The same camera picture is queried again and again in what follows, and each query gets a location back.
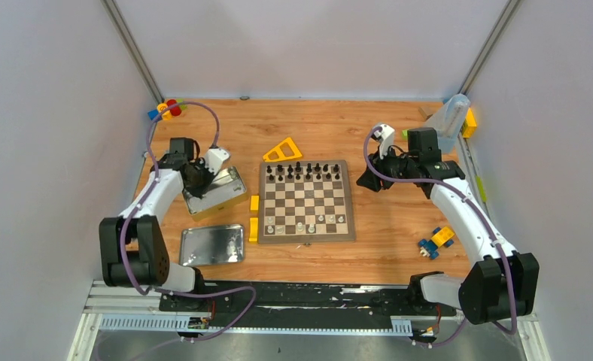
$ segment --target gray floor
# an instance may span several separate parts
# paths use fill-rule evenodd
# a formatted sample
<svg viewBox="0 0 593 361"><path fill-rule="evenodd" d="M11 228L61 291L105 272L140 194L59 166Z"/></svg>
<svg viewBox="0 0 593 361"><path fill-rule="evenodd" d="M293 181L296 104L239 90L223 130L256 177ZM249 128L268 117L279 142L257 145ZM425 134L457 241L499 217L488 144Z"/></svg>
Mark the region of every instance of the gray floor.
<svg viewBox="0 0 593 361"><path fill-rule="evenodd" d="M441 323L446 337L455 329L452 321ZM178 338L169 332L103 332L98 340L99 356L104 361L128 360L153 346ZM190 344L170 344L147 353L140 360L209 361L301 361L301 360L423 360L454 361L526 360L519 337L504 335L493 325L471 326L449 345L424 350L413 347L409 339L375 336L252 335L224 334L214 340Z"/></svg>

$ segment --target robotic arm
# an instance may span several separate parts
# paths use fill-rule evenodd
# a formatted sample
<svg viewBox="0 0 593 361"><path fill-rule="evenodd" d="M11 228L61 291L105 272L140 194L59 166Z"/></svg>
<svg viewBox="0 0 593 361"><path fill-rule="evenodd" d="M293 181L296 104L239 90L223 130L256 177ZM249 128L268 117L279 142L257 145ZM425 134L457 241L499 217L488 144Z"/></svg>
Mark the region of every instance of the robotic arm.
<svg viewBox="0 0 593 361"><path fill-rule="evenodd" d="M160 228L163 216L175 197L184 189L195 197L202 197L230 158L230 154L219 147L210 148L203 158L197 158L199 152L199 145L193 139L172 138L169 152L157 162L159 177L156 177L154 167L151 168L148 182L135 201L118 217L105 218L99 224L102 273L108 286L132 286L121 260L119 242L129 244L135 239L139 249L126 253L139 284L190 292L202 282L198 270L170 262ZM139 204L153 183L156 184L150 195L143 204ZM138 210L129 221L126 239L120 240L120 230L135 207Z"/></svg>
<svg viewBox="0 0 593 361"><path fill-rule="evenodd" d="M458 164L442 161L436 130L410 129L409 151L401 151L397 155L393 149L394 130L385 124L377 124L377 127L372 138L379 142L379 149L368 157L373 168L390 178L418 180L415 181L416 186L422 188L426 197L446 216L472 263L466 278L453 278L442 272L412 276L409 301L419 305L442 303L459 308L473 324L508 318L512 303L515 303L517 315L531 313L540 270L538 261L531 253L519 253L498 232L473 198L470 185ZM439 182L426 183L421 180ZM369 167L357 181L357 185L375 192L387 190L393 184L378 177ZM464 194L467 201L450 190L449 186ZM479 217L484 217L496 241L490 239ZM496 244L508 255L515 302L509 300L507 275Z"/></svg>

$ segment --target white wall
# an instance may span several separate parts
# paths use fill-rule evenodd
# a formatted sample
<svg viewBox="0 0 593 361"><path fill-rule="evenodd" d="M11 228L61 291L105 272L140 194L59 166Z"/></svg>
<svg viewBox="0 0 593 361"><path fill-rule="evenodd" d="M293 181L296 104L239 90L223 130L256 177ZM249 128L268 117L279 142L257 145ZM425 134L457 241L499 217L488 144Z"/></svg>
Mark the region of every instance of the white wall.
<svg viewBox="0 0 593 361"><path fill-rule="evenodd" d="M165 96L454 95L506 0L118 0Z"/></svg>
<svg viewBox="0 0 593 361"><path fill-rule="evenodd" d="M153 106L99 1L0 1L0 359L65 359Z"/></svg>
<svg viewBox="0 0 593 361"><path fill-rule="evenodd" d="M493 216L540 262L552 358L593 359L593 0L525 1L470 98Z"/></svg>

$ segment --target wooden table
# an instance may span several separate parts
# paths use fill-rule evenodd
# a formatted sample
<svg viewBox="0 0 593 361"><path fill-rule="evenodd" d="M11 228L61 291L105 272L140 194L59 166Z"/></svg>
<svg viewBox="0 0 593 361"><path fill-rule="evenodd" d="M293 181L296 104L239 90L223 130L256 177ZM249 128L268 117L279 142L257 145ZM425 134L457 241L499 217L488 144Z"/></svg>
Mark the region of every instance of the wooden table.
<svg viewBox="0 0 593 361"><path fill-rule="evenodd" d="M290 136L304 160L345 159L352 179L352 201L357 240L354 243L259 245L248 243L249 202L225 209L195 222L179 195L164 217L161 229L171 261L178 262L181 231L186 228L240 223L245 231L245 260L229 265L201 267L206 279L246 281L301 281L363 284L408 284L409 276L431 271L465 276L467 255L456 243L442 249L434 261L419 255L418 241L429 238L438 226L447 226L440 211L423 192L407 184L374 193L354 183L365 171L363 140L372 126L387 123L397 130L395 144L407 149L400 130L422 124L418 108L438 108L425 102L340 102L284 100L208 100L221 121L219 145L228 149L251 195L259 191L262 156ZM189 107L184 113L157 125L152 147L157 158L168 149L169 139L196 139L202 155L214 137L209 112ZM376 149L371 143L370 153ZM445 159L456 160L450 154ZM151 161L144 164L139 190L145 185Z"/></svg>

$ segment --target chessboard border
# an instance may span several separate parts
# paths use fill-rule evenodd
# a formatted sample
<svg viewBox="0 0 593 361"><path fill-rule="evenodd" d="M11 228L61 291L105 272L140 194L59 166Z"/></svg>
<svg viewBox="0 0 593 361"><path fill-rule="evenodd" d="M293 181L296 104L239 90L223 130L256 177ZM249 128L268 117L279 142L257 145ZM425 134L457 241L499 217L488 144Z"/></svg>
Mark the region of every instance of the chessboard border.
<svg viewBox="0 0 593 361"><path fill-rule="evenodd" d="M265 220L266 220L266 207L265 207L265 200L266 200L266 176L265 171L268 165L276 167L277 165L281 164L285 168L289 165L293 167L297 166L297 162L301 162L301 167L304 168L304 165L308 163L327 163L327 164L338 164L341 173L341 181L343 182L343 199L345 203L345 224L348 225L348 233L345 235L322 235L322 234L314 234L314 235L265 235L263 229L265 228ZM352 202L352 192L351 192L351 184L350 184L350 169L348 168L348 163L345 160L341 159L320 159L320 160L295 160L295 161L286 161L286 162L261 162L261 167L259 168L259 235L258 235L258 244L290 244L290 243L329 243L329 242L354 242L356 241L356 227L354 221L354 203Z"/></svg>

